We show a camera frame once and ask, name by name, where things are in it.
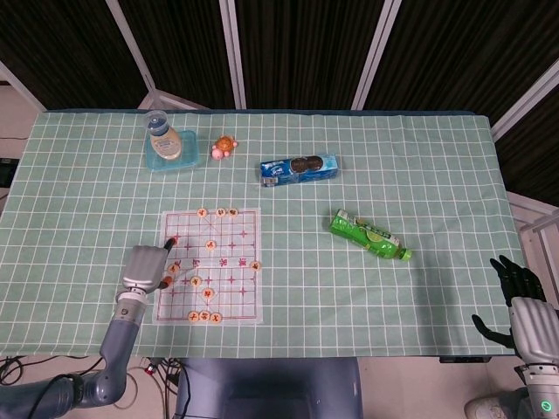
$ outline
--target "blue tray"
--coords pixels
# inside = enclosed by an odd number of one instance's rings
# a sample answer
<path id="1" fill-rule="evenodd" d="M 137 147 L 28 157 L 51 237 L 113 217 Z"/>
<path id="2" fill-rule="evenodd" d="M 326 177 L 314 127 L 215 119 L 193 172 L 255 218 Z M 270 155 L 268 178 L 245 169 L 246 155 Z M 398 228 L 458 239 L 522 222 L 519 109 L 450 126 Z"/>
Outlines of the blue tray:
<path id="1" fill-rule="evenodd" d="M 165 160 L 151 147 L 149 133 L 146 135 L 146 166 L 153 172 L 178 168 L 194 168 L 200 161 L 198 141 L 194 131 L 178 132 L 183 142 L 183 152 L 175 160 Z"/>

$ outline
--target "green plastic bottle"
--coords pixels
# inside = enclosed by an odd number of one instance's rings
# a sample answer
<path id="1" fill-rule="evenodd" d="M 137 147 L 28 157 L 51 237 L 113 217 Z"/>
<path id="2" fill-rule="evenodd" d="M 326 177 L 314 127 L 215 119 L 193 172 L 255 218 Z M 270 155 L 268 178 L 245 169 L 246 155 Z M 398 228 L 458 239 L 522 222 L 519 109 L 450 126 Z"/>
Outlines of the green plastic bottle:
<path id="1" fill-rule="evenodd" d="M 402 260 L 411 258 L 411 251 L 402 247 L 400 240 L 388 231 L 357 220 L 344 209 L 339 209 L 334 220 L 330 223 L 330 232 L 359 244 L 380 258 L 399 258 Z"/>

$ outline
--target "chinese chess board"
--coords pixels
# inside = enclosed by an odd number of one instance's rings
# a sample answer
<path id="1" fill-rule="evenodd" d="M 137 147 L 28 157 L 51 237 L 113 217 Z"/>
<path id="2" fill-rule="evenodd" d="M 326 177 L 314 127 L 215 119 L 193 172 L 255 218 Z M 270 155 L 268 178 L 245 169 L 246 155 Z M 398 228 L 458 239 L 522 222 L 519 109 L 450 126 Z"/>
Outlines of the chinese chess board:
<path id="1" fill-rule="evenodd" d="M 259 209 L 198 209 L 162 215 L 161 242 L 176 244 L 155 295 L 154 321 L 262 320 Z"/>

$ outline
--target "floor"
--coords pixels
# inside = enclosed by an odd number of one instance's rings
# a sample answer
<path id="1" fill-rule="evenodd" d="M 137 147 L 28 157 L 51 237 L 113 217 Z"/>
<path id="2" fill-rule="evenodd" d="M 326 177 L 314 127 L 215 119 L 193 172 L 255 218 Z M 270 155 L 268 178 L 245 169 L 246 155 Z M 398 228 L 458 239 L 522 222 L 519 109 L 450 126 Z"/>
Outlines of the floor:
<path id="1" fill-rule="evenodd" d="M 0 86 L 0 157 L 18 158 L 24 151 L 25 138 L 31 131 L 37 111 L 10 86 Z M 0 189 L 3 196 L 7 189 Z M 5 200 L 0 202 L 0 210 Z M 530 267 L 539 273 L 540 267 Z M 28 361 L 45 357 L 32 357 Z M 25 369 L 21 382 L 32 382 L 53 377 L 61 372 L 90 367 L 96 357 L 85 360 L 57 358 L 45 364 Z M 439 364 L 437 358 L 362 358 L 359 361 L 363 410 L 366 419 L 464 418 L 464 405 L 473 398 L 490 395 L 521 385 L 513 367 L 520 364 L 515 357 L 493 358 L 487 364 Z M 128 377 L 127 392 L 113 406 L 75 410 L 66 418 L 137 418 L 162 417 L 162 399 L 152 378 L 138 367 L 146 361 L 133 358 L 130 374 L 137 381 L 137 394 Z"/>

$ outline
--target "black curtain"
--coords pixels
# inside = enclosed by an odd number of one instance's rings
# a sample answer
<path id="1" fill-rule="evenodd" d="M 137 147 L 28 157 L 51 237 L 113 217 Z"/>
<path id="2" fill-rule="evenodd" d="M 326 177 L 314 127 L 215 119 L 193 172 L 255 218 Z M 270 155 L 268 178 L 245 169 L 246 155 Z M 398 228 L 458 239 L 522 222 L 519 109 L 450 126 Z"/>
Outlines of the black curtain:
<path id="1" fill-rule="evenodd" d="M 559 2 L 404 0 L 366 109 L 496 122 L 559 58 Z"/>
<path id="2" fill-rule="evenodd" d="M 104 0 L 3 0 L 0 60 L 47 109 L 134 108 L 148 90 Z"/>
<path id="3" fill-rule="evenodd" d="M 559 207 L 559 86 L 495 146 L 507 190 Z"/>
<path id="4" fill-rule="evenodd" d="M 382 0 L 237 0 L 246 105 L 349 109 Z"/>
<path id="5" fill-rule="evenodd" d="M 218 0 L 120 0 L 158 89 L 234 108 Z"/>

